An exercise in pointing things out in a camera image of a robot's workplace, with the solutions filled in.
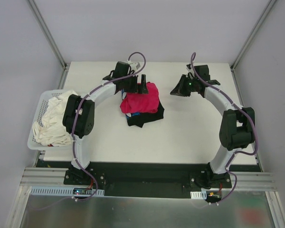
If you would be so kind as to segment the pink t shirt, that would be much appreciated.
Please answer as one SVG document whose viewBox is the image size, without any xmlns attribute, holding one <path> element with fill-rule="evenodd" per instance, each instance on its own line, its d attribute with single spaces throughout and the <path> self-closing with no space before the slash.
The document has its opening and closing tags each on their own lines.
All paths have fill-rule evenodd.
<svg viewBox="0 0 285 228">
<path fill-rule="evenodd" d="M 121 112 L 124 114 L 156 113 L 159 106 L 159 91 L 155 83 L 148 82 L 148 94 L 127 93 L 122 90 Z"/>
</svg>

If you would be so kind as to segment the black t shirt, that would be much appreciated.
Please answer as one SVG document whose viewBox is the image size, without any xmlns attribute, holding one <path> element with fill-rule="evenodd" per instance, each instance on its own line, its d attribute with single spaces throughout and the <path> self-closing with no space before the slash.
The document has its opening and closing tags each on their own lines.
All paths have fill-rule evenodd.
<svg viewBox="0 0 285 228">
<path fill-rule="evenodd" d="M 144 124 L 158 121 L 164 118 L 164 108 L 159 102 L 158 111 L 156 113 L 134 113 L 124 114 L 127 120 L 128 126 L 137 126 L 142 128 Z"/>
</svg>

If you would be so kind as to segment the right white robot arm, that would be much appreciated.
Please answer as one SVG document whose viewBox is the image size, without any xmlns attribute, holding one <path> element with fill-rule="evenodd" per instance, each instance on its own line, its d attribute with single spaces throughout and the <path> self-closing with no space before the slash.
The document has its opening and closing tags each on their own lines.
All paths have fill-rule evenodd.
<svg viewBox="0 0 285 228">
<path fill-rule="evenodd" d="M 213 188 L 225 178 L 230 164 L 238 154 L 256 154 L 244 150 L 256 140 L 255 111 L 251 107 L 238 106 L 222 90 L 220 82 L 210 78 L 208 65 L 187 64 L 186 68 L 187 74 L 181 75 L 170 94 L 189 97 L 193 92 L 198 93 L 211 102 L 222 116 L 219 130 L 221 145 L 200 178 L 206 186 Z"/>
</svg>

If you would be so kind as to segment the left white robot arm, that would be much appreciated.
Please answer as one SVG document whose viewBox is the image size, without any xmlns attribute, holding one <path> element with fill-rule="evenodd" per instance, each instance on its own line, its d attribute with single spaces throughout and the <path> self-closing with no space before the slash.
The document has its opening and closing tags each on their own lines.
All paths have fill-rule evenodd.
<svg viewBox="0 0 285 228">
<path fill-rule="evenodd" d="M 75 180 L 87 184 L 91 173 L 86 170 L 90 163 L 90 155 L 86 148 L 86 137 L 91 133 L 95 122 L 95 108 L 105 99 L 117 94 L 119 91 L 134 94 L 148 94 L 146 76 L 141 76 L 138 83 L 138 74 L 145 67 L 139 62 L 117 62 L 115 69 L 102 79 L 99 86 L 88 92 L 85 96 L 70 95 L 68 98 L 62 124 L 70 133 L 73 159 L 71 164 L 78 169 Z"/>
</svg>

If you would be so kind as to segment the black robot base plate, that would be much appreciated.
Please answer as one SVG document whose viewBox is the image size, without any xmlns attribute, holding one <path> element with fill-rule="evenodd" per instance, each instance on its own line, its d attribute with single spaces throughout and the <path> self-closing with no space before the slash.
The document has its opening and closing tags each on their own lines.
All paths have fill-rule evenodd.
<svg viewBox="0 0 285 228">
<path fill-rule="evenodd" d="M 201 189 L 231 189 L 230 175 L 209 164 L 91 162 L 85 171 L 69 167 L 65 185 L 90 185 L 105 196 L 188 199 Z"/>
</svg>

